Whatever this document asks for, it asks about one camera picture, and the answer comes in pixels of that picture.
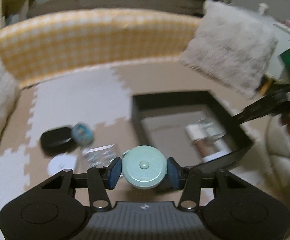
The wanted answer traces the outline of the black storage box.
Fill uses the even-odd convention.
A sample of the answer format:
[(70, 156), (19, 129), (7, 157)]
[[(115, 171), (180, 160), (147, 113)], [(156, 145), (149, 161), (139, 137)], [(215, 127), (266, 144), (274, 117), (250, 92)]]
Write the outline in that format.
[[(185, 127), (201, 119), (217, 122), (232, 153), (203, 163)], [(204, 173), (229, 168), (253, 146), (252, 140), (209, 91), (136, 94), (131, 99), (131, 123), (139, 145), (152, 146), (181, 166), (197, 166)]]

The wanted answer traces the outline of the clear plastic item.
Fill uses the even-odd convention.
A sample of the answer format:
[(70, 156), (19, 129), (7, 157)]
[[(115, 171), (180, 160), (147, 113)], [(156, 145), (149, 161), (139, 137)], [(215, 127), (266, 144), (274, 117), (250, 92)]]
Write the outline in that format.
[(209, 140), (217, 141), (226, 135), (226, 131), (217, 122), (212, 120), (201, 119), (198, 124)]

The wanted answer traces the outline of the clear blister pack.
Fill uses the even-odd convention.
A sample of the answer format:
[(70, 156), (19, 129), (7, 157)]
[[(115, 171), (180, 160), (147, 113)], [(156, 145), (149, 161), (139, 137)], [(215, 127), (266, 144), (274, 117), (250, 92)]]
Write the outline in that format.
[(96, 148), (85, 148), (82, 151), (84, 163), (87, 168), (96, 166), (109, 166), (117, 157), (115, 144), (100, 146)]

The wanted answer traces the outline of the white desk with items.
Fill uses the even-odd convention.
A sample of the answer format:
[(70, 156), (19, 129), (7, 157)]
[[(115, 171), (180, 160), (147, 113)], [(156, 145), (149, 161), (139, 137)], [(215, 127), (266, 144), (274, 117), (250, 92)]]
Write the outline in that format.
[(268, 22), (267, 24), (273, 29), (277, 38), (277, 46), (269, 61), (265, 77), (273, 80), (278, 85), (287, 85), (290, 83), (290, 76), (286, 64), (290, 63), (290, 57), (284, 63), (281, 54), (290, 49), (290, 27), (268, 16), (268, 8), (269, 6), (266, 3), (260, 3), (257, 11)]

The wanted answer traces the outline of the teal tape roll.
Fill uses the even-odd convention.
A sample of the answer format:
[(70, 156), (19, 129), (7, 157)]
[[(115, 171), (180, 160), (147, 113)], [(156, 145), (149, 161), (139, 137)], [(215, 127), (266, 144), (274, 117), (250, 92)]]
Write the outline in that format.
[(88, 146), (94, 141), (93, 130), (85, 123), (79, 122), (71, 129), (71, 137), (79, 146)]

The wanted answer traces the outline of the white round puck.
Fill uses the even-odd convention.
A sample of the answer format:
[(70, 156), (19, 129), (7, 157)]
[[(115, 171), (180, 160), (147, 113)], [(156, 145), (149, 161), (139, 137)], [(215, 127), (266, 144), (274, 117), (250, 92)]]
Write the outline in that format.
[(77, 156), (73, 154), (59, 154), (50, 160), (47, 166), (47, 174), (53, 176), (62, 170), (75, 170), (77, 166)]

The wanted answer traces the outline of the fluffy grey cushion right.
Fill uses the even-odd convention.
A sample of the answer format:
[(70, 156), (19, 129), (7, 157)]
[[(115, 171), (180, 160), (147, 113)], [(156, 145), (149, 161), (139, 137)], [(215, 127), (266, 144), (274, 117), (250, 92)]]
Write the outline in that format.
[(278, 45), (272, 20), (256, 12), (206, 0), (181, 63), (251, 99)]

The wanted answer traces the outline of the black oval case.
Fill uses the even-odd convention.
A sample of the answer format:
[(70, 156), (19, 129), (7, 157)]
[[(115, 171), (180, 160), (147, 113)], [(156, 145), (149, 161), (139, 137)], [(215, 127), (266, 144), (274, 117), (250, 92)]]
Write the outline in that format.
[(76, 149), (77, 144), (71, 135), (71, 131), (71, 126), (63, 126), (42, 133), (40, 144), (44, 154), (51, 157)]

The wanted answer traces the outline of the yellow checkered mattress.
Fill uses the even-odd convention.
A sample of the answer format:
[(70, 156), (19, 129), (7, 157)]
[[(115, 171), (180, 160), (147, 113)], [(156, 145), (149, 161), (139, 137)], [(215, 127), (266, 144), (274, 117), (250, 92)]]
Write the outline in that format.
[(0, 29), (0, 59), (25, 88), (84, 67), (174, 61), (200, 23), (194, 16), (141, 9), (56, 12)]

